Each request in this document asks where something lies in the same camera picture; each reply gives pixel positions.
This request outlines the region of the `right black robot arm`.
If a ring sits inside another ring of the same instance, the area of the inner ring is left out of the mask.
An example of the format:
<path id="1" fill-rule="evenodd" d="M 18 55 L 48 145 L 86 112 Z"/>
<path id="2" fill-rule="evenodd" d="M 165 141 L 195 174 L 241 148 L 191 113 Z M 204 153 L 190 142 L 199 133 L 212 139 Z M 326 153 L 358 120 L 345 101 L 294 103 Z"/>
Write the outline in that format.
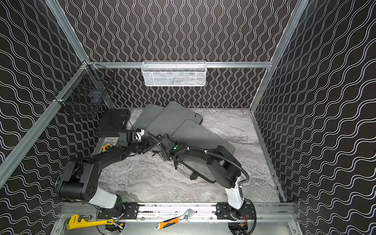
<path id="1" fill-rule="evenodd" d="M 161 148 L 160 156 L 173 162 L 175 169 L 190 180 L 201 178 L 208 183 L 218 183 L 227 195 L 225 209 L 218 209 L 217 217 L 235 221 L 246 216 L 246 199 L 241 186 L 250 181 L 241 163 L 223 146 L 204 149 L 171 140 L 170 136 L 155 137 Z"/>

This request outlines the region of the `yellow pipe wrench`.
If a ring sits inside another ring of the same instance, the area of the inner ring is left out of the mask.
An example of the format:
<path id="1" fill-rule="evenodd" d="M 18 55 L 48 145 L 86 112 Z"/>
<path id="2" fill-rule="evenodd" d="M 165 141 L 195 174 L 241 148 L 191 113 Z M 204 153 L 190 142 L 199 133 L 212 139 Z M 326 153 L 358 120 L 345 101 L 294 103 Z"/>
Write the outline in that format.
<path id="1" fill-rule="evenodd" d="M 73 230 L 73 229 L 80 229 L 80 228 L 88 228 L 88 227 L 94 227 L 99 225 L 113 225 L 114 220 L 98 220 L 98 221 L 86 221 L 87 216 L 82 216 L 75 214 L 68 218 L 65 221 L 64 229 L 65 230 Z"/>

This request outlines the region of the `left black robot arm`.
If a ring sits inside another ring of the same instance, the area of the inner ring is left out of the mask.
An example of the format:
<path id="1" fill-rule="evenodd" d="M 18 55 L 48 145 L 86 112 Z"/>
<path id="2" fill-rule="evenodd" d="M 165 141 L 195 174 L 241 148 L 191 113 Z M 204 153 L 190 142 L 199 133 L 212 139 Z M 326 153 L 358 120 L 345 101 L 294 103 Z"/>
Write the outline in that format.
<path id="1" fill-rule="evenodd" d="M 151 146 L 152 142 L 144 138 L 141 141 L 119 142 L 99 154 L 68 161 L 56 186 L 58 197 L 122 213 L 121 197 L 98 186 L 100 172 L 128 157 L 147 152 Z"/>

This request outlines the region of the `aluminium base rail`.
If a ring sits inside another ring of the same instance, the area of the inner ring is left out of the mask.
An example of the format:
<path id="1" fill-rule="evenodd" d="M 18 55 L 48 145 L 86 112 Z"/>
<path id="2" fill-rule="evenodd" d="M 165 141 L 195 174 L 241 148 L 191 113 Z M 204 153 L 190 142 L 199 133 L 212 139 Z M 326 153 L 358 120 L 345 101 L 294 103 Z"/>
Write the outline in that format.
<path id="1" fill-rule="evenodd" d="M 231 211 L 227 203 L 152 203 L 152 202 L 129 202 L 124 203 L 125 213 L 116 221 L 121 222 L 161 222 L 163 220 L 182 216 L 187 210 L 193 210 L 188 222 L 252 222 L 257 216 L 257 222 L 290 222 L 293 220 L 295 211 L 289 203 L 253 203 L 246 202 L 238 211 Z"/>

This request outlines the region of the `yellow tape measure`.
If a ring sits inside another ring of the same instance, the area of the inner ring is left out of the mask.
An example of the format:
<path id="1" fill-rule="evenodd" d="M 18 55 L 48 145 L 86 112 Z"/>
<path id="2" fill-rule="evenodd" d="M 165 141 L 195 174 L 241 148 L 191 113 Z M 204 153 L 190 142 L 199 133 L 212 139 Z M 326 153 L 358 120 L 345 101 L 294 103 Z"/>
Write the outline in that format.
<path id="1" fill-rule="evenodd" d="M 112 148 L 113 146 L 112 145 L 105 145 L 103 148 L 102 148 L 102 151 L 103 152 L 106 152 L 108 151 L 110 148 Z"/>

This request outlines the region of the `grey laptop bag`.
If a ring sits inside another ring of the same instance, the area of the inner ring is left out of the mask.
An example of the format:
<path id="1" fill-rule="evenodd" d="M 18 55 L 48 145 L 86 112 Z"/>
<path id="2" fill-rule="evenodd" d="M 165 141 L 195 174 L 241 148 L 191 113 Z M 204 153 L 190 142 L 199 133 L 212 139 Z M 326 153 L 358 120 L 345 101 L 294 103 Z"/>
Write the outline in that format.
<path id="1" fill-rule="evenodd" d="M 215 149 L 223 146 L 231 154 L 234 154 L 236 148 L 227 140 L 221 138 L 205 127 L 199 125 L 191 119 L 185 120 L 171 135 L 171 140 L 183 142 L 188 146 L 198 147 L 202 149 Z M 201 178 L 209 183 L 214 183 L 214 177 L 204 163 L 187 162 L 187 166 L 183 164 L 174 164 L 175 169 L 189 178 L 196 180 Z"/>
<path id="2" fill-rule="evenodd" d="M 176 102 L 170 102 L 164 110 L 146 128 L 146 134 L 173 134 L 186 120 L 201 124 L 203 117 Z"/>
<path id="3" fill-rule="evenodd" d="M 137 118 L 136 122 L 134 123 L 133 127 L 135 129 L 143 129 L 146 128 L 157 118 L 157 116 L 164 110 L 165 108 L 158 105 L 148 104 L 144 110 L 141 112 L 140 116 Z"/>

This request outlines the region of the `black plastic tool case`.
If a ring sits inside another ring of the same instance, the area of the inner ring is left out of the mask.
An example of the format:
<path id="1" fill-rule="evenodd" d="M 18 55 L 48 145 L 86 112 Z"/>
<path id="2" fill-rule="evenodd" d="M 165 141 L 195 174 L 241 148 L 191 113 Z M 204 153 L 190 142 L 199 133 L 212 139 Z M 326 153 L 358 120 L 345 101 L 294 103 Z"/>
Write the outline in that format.
<path id="1" fill-rule="evenodd" d="M 104 112 L 95 134 L 100 138 L 119 137 L 126 127 L 131 112 L 128 109 L 108 109 Z"/>

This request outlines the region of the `orange adjustable wrench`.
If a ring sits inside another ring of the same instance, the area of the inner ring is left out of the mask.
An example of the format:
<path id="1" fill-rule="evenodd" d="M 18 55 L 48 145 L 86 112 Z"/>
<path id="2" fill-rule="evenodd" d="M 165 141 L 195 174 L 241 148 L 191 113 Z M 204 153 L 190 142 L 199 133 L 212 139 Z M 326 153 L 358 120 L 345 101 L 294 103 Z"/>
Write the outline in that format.
<path id="1" fill-rule="evenodd" d="M 162 221 L 158 224 L 156 224 L 154 226 L 155 230 L 161 230 L 161 229 L 164 229 L 164 228 L 167 228 L 171 225 L 174 225 L 174 224 L 177 224 L 181 221 L 189 221 L 190 218 L 195 214 L 195 211 L 193 209 L 188 209 L 186 210 L 186 212 L 181 215 L 181 216 L 177 216 L 177 217 L 174 217 L 174 218 L 171 218 L 171 219 L 167 219 L 165 221 Z"/>

